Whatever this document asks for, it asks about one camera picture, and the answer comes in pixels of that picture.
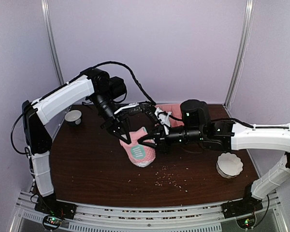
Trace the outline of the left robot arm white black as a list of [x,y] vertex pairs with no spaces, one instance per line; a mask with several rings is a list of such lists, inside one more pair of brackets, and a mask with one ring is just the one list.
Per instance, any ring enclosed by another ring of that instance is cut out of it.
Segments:
[[19,121],[22,122],[26,144],[24,151],[18,149],[15,151],[28,157],[39,202],[50,215],[60,210],[50,168],[50,154],[58,133],[57,129],[53,133],[50,132],[50,126],[54,124],[55,118],[66,116],[67,109],[80,100],[88,100],[93,103],[102,118],[101,128],[126,143],[132,142],[129,110],[139,108],[154,120],[157,119],[150,111],[156,102],[143,89],[130,67],[123,66],[147,100],[123,105],[117,99],[127,93],[124,80],[118,76],[111,77],[108,72],[101,69],[101,66],[102,64],[98,64],[89,67],[44,96],[33,101],[24,101],[21,115],[14,122],[15,125]]

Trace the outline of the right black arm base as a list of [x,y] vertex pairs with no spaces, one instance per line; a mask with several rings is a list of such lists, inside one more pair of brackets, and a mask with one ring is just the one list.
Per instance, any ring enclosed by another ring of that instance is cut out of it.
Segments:
[[225,218],[238,217],[246,214],[252,214],[255,211],[262,210],[261,200],[237,200],[228,201],[221,205]]

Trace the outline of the pink divided organizer tray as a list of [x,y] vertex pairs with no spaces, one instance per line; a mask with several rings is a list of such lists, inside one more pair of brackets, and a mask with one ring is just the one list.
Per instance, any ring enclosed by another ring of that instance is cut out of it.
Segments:
[[[180,109],[179,103],[173,103],[173,104],[158,104],[157,107],[159,107],[161,110],[165,112],[171,112],[171,115],[175,118],[182,119],[182,113]],[[177,121],[175,119],[170,118],[171,127],[178,127],[183,126],[184,123],[182,121]]]

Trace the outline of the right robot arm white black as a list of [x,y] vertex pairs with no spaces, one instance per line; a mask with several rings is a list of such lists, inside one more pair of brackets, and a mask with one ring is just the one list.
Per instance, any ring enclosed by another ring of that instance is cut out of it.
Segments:
[[211,119],[204,101],[186,100],[180,104],[182,126],[171,127],[171,113],[156,110],[158,125],[138,143],[154,149],[166,149],[175,143],[198,143],[204,148],[228,153],[238,150],[274,150],[284,155],[265,175],[246,186],[238,203],[241,213],[249,213],[271,191],[290,178],[290,123],[282,125],[248,124],[236,118]]

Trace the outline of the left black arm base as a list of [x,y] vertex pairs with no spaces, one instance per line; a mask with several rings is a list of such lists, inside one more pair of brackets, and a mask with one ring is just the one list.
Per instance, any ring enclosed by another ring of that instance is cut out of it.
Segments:
[[76,209],[77,206],[75,204],[65,202],[56,202],[54,205],[36,203],[34,207],[35,211],[66,219],[74,219]]

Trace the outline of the pink patterned sock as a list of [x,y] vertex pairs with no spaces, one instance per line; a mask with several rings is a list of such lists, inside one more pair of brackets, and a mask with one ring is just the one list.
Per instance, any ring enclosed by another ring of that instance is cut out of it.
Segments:
[[146,128],[141,127],[137,131],[130,132],[129,135],[131,138],[131,143],[127,144],[124,141],[119,140],[120,145],[124,148],[132,164],[141,168],[147,167],[155,160],[156,152],[155,149],[141,145],[137,141],[141,137],[147,135]]

